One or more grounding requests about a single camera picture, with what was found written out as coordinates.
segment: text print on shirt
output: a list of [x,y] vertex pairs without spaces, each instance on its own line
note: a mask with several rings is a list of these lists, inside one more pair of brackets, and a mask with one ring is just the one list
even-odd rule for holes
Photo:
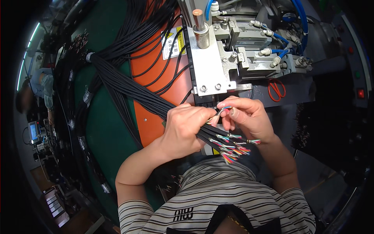
[[186,219],[192,219],[193,217],[193,207],[191,208],[186,208],[186,209],[181,209],[181,210],[176,210],[174,213],[174,221],[180,221],[180,220],[186,220]]

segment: orange panel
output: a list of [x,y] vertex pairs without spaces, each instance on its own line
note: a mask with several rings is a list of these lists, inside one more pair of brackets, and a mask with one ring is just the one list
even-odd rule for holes
[[[178,20],[173,27],[181,26],[181,20]],[[153,37],[151,37],[147,42],[152,41],[155,37],[160,35],[161,31],[163,31],[166,27],[164,25],[163,29],[156,33]],[[141,55],[155,46],[159,40],[156,40],[154,43],[150,44],[148,47],[134,53],[132,56]],[[147,68],[149,68],[152,63],[156,60],[160,50],[162,48],[162,44],[160,43],[156,49],[152,52],[147,54],[146,56],[140,57],[138,59],[131,60],[131,69],[134,75],[140,74],[144,72]],[[163,73],[163,75],[158,79],[158,81],[148,87],[151,91],[156,91],[164,87],[167,83],[173,79],[175,67],[177,65],[178,57],[170,59],[170,62]],[[159,74],[161,73],[162,69],[165,67],[167,60],[163,60],[162,55],[156,62],[156,64],[144,75],[135,78],[134,80],[141,85],[146,85],[155,80]],[[181,61],[179,64],[178,71],[180,71],[184,66],[188,64],[187,55],[182,55]],[[180,102],[183,100],[185,95],[189,90],[191,90],[191,76],[190,70],[186,69],[173,83],[170,89],[161,95],[162,98],[165,100],[173,103],[174,105],[179,105]],[[191,105],[194,105],[193,95],[190,95],[187,99],[187,102]],[[135,114],[137,118],[137,123],[139,127],[139,134],[142,141],[143,146],[149,145],[152,141],[156,138],[160,137],[164,132],[164,127],[162,125],[162,119],[154,115],[147,110],[145,110],[139,103],[134,102],[135,106]]]

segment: blue shirt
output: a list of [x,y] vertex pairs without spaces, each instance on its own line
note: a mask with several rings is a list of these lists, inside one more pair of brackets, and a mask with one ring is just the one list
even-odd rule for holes
[[[41,82],[39,83],[39,78],[41,74],[44,74]],[[51,109],[53,106],[52,94],[53,94],[53,75],[52,69],[50,68],[40,68],[34,71],[33,76],[30,79],[29,87],[33,93],[44,99],[44,103],[47,108]]]

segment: hand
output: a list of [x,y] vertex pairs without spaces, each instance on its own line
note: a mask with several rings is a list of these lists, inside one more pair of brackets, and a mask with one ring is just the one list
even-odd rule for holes
[[260,139],[261,143],[269,143],[274,139],[273,126],[261,101],[230,96],[217,104],[219,109],[226,106],[233,108],[229,113],[221,112],[225,130],[234,130],[236,122],[248,139]]
[[51,126],[55,126],[55,124],[54,124],[54,119],[53,119],[53,111],[52,110],[50,110],[50,111],[48,111],[48,121],[49,121],[49,125],[51,125]]
[[188,103],[169,110],[165,133],[159,143],[167,159],[170,161],[183,158],[204,147],[205,142],[198,139],[196,134],[200,127],[216,113],[212,108],[194,107]]

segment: warning label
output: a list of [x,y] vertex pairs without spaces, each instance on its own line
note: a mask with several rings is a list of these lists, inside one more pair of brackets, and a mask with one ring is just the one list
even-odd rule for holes
[[[180,30],[182,30],[182,26],[172,28],[169,32],[169,35],[166,36],[166,45],[164,46],[164,49],[162,51],[163,60],[166,60],[169,58],[170,50],[172,52],[171,58],[173,58],[173,57],[177,57],[179,53],[181,52],[182,48],[184,47],[185,42],[184,42],[183,32],[178,34],[178,38],[175,40],[174,45],[172,45],[176,34]],[[162,44],[164,43],[165,43],[165,37],[162,37]],[[185,54],[186,54],[186,50],[183,50],[182,55],[185,55]]]

